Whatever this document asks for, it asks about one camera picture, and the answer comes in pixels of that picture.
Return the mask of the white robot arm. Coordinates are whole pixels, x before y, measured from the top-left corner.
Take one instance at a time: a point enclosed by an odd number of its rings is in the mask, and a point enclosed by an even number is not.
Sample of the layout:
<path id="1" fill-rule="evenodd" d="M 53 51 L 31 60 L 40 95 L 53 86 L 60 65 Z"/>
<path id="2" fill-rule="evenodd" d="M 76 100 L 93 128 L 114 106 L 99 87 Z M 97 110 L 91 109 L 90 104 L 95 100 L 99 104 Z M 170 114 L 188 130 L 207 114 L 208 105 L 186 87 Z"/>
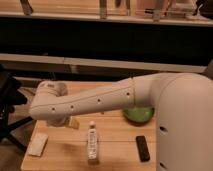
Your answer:
<path id="1" fill-rule="evenodd" d="M 29 113 L 51 124 L 70 116 L 152 107 L 156 170 L 213 171 L 213 80 L 195 73 L 137 76 L 67 95 L 59 81 L 39 84 Z"/>

